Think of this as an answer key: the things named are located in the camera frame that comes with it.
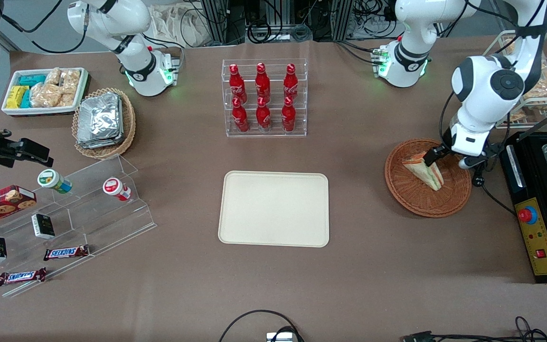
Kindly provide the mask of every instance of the yellow control panel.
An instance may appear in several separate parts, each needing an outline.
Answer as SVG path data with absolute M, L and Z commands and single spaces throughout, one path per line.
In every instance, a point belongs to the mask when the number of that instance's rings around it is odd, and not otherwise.
M 523 239 L 525 239 L 533 273 L 537 276 L 546 276 L 547 230 L 541 218 L 538 200 L 528 199 L 514 207 L 519 217 L 520 230 L 523 233 Z

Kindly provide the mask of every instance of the round wicker basket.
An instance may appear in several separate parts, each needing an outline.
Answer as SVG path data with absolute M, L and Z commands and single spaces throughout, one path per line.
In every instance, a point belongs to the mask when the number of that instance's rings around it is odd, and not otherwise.
M 84 156 L 103 160 L 115 154 L 122 154 L 126 152 L 128 147 L 132 144 L 132 140 L 134 140 L 134 134 L 136 132 L 136 117 L 134 115 L 134 108 L 132 107 L 128 96 L 126 96 L 123 91 L 107 87 L 105 89 L 99 89 L 93 93 L 89 93 L 89 95 L 85 97 L 100 96 L 109 91 L 111 93 L 116 93 L 122 98 L 123 130 L 126 137 L 124 138 L 124 141 L 118 145 L 98 147 L 97 149 L 84 149 L 76 143 L 75 149 L 77 149 Z M 75 113 L 73 114 L 73 125 L 71 126 L 71 133 L 73 134 L 75 140 L 77 140 L 77 121 L 79 118 L 79 112 L 80 109 L 76 108 Z
M 461 210 L 472 190 L 468 170 L 460 169 L 458 156 L 447 155 L 436 165 L 444 185 L 434 191 L 411 173 L 402 161 L 440 145 L 432 139 L 411 139 L 396 146 L 386 160 L 386 183 L 397 201 L 411 212 L 425 217 L 446 217 Z

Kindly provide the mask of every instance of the red bottle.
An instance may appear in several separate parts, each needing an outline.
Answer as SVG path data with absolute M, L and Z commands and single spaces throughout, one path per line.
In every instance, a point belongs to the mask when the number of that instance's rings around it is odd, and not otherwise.
M 268 104 L 271 100 L 271 86 L 269 85 L 269 76 L 265 73 L 265 64 L 259 63 L 256 65 L 256 96 L 265 99 Z
M 295 106 L 292 105 L 290 96 L 284 98 L 284 106 L 282 107 L 282 127 L 284 132 L 292 132 L 295 129 Z
M 284 97 L 290 97 L 293 101 L 297 97 L 297 75 L 295 75 L 295 65 L 286 66 L 286 77 L 284 78 Z
M 232 100 L 232 104 L 234 105 L 232 115 L 234 116 L 234 123 L 236 124 L 237 129 L 240 132 L 248 132 L 248 130 L 250 129 L 250 124 L 248 123 L 246 110 L 244 109 L 244 107 L 242 107 L 240 99 L 234 97 L 234 99 Z
M 229 78 L 229 86 L 232 89 L 232 94 L 234 95 L 234 97 L 240 99 L 242 101 L 242 104 L 245 104 L 248 100 L 248 96 L 246 95 L 244 80 L 237 71 L 237 65 L 230 65 L 229 72 L 231 73 L 231 77 Z
M 272 129 L 272 123 L 269 116 L 269 108 L 267 108 L 267 102 L 265 98 L 259 97 L 256 100 L 256 121 L 259 123 L 259 129 L 261 132 L 269 132 Z

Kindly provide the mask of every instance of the red switch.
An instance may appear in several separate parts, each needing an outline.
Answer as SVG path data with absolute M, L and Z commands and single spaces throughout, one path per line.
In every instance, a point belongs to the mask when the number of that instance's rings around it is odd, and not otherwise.
M 531 210 L 529 209 L 519 210 L 519 219 L 521 222 L 531 221 L 532 218 L 533 218 L 533 214 L 531 213 Z

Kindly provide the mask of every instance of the brown tablecloth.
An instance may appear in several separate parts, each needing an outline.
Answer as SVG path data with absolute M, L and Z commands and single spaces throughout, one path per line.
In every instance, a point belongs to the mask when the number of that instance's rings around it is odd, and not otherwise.
M 215 341 L 252 309 L 288 315 L 309 342 L 395 341 L 424 330 L 508 335 L 519 314 L 547 332 L 547 285 L 532 283 L 514 217 L 479 189 L 454 216 L 418 217 L 384 180 L 395 145 L 436 138 L 452 71 L 492 39 L 440 39 L 427 73 L 409 89 L 373 78 L 369 65 L 332 43 L 196 48 L 186 52 L 178 86 L 153 98 L 132 90 L 111 53 L 12 54 L 13 71 L 85 67 L 91 91 L 128 94 L 137 134 L 124 156 L 139 169 L 137 188 L 159 226 L 20 296 L 0 297 L 0 341 Z M 307 138 L 228 139 L 222 60 L 294 57 L 309 59 Z M 446 122 L 457 108 L 453 100 Z M 95 162 L 74 150 L 70 125 L 70 116 L 0 113 L 13 138 L 50 147 L 63 174 Z M 36 188 L 41 169 L 0 167 L 0 188 Z M 231 170 L 324 173 L 328 245 L 221 243 L 222 181 Z M 499 170 L 487 182 L 509 203 Z M 249 214 L 256 225 L 267 219 Z M 226 338 L 262 341 L 283 325 L 275 316 L 249 316 Z

